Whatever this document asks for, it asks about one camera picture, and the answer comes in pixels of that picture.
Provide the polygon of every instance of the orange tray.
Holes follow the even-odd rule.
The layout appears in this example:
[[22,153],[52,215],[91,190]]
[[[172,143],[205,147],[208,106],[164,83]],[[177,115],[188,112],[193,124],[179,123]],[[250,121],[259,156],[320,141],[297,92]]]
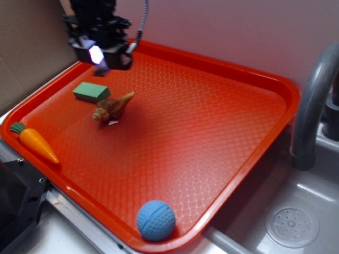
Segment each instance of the orange tray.
[[[93,76],[77,63],[13,110],[1,137],[61,191],[131,248],[177,249],[199,235],[294,116],[299,91],[282,77],[142,43],[129,71]],[[92,120],[94,103],[76,99],[81,82],[131,91],[118,124]],[[38,130],[60,159],[48,164],[9,131]],[[136,217],[159,199],[176,215],[163,242],[144,240]]]

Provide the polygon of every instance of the blue ball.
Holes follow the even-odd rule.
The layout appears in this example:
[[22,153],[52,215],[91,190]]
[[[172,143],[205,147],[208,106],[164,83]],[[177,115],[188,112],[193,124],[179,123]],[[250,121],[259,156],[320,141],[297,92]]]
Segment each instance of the blue ball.
[[141,236],[149,241],[163,241],[173,232],[175,214],[163,201],[153,200],[141,207],[137,215]]

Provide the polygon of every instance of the black cable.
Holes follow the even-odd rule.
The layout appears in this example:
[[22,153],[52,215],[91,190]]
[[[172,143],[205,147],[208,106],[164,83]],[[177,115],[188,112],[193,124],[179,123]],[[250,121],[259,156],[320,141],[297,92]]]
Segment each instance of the black cable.
[[140,26],[139,26],[139,31],[138,31],[137,37],[136,37],[137,43],[139,43],[141,36],[142,36],[142,33],[144,31],[144,26],[145,26],[147,14],[148,14],[148,0],[145,0],[144,13],[142,15],[142,18],[141,18],[141,21],[140,21]]
[[142,33],[144,31],[144,26],[145,26],[147,14],[148,14],[148,0],[145,0],[144,13],[143,13],[141,21],[140,21],[140,26],[139,26],[139,30],[138,30],[136,39],[133,43],[131,43],[130,47],[127,49],[127,51],[126,51],[127,54],[131,54],[135,50],[137,45],[139,44],[139,41],[141,40],[141,37],[142,37]]

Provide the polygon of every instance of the tray rim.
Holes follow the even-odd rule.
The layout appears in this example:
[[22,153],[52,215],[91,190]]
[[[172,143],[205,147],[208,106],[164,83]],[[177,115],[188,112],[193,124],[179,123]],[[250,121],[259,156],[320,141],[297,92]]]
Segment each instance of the tray rim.
[[[123,242],[132,247],[133,249],[141,252],[147,253],[156,253],[156,252],[165,252],[171,251],[180,248],[193,241],[210,222],[210,220],[214,217],[214,215],[219,211],[221,206],[227,201],[227,199],[231,196],[236,187],[242,182],[242,180],[249,174],[251,169],[255,166],[258,160],[265,154],[267,149],[273,143],[273,141],[280,135],[283,129],[288,125],[291,119],[294,117],[299,100],[300,100],[300,91],[295,86],[295,84],[288,80],[287,78],[280,77],[278,75],[269,74],[264,71],[259,71],[256,69],[252,69],[249,67],[240,66],[234,63],[229,63],[217,59],[212,59],[209,57],[197,55],[194,53],[189,53],[186,51],[169,48],[166,46],[161,46],[158,44],[154,44],[151,42],[143,41],[137,52],[149,55],[156,58],[161,58],[170,62],[174,62],[183,66],[191,67],[197,70],[202,70],[209,72],[211,74],[215,74],[218,76],[230,78],[236,81],[244,82],[246,84],[260,87],[266,90],[270,90],[278,95],[280,95],[286,103],[286,112],[280,120],[277,121],[276,125],[271,129],[268,135],[264,138],[264,140],[260,143],[260,145],[254,150],[251,156],[246,160],[246,162],[240,167],[237,174],[231,179],[228,185],[219,193],[215,201],[206,209],[204,214],[199,218],[199,220],[193,225],[192,228],[188,230],[185,234],[176,239],[171,239],[168,241],[164,241],[161,243],[153,243],[146,241],[139,241],[135,239],[131,234],[126,233],[126,230],[121,225],[117,225],[115,223],[116,219],[110,219],[105,223],[101,222],[104,226],[108,228],[111,225],[114,225],[115,232]],[[51,95],[55,94],[61,88],[70,83],[75,77],[78,77],[83,72],[88,69],[93,68],[93,66],[78,62],[71,66],[69,69],[61,73],[58,77],[51,80],[49,83],[45,85],[45,87],[41,88],[38,91],[38,94],[44,95],[44,101],[47,100]],[[10,125],[13,122],[20,121],[24,116],[26,116],[25,107],[36,108],[38,107],[42,101],[36,99],[37,94],[33,94],[32,96],[25,99],[23,102],[18,104],[12,112],[8,114],[5,118],[3,124],[0,128],[0,135],[3,140],[8,143],[15,151],[17,151],[24,158],[32,158],[30,162],[36,166],[37,168],[45,168],[46,163],[39,160],[34,159],[34,155],[24,149],[18,141],[13,141],[12,136],[8,133]],[[77,204],[81,207],[92,207],[89,212],[95,218],[100,218],[104,214],[106,208],[95,207],[95,205],[90,202],[92,198],[86,193],[78,192],[77,186],[70,181],[66,183],[64,180],[58,180],[58,170],[48,170],[47,174],[48,178],[54,179],[52,181],[56,186],[66,186],[67,188],[63,188],[63,192],[72,198]]]

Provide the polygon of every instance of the green block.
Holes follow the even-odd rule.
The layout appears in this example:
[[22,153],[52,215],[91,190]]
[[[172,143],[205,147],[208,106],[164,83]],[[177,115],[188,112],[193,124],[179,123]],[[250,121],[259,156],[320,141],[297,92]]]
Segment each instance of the green block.
[[98,103],[106,99],[111,92],[106,86],[82,82],[73,90],[73,94],[78,99]]

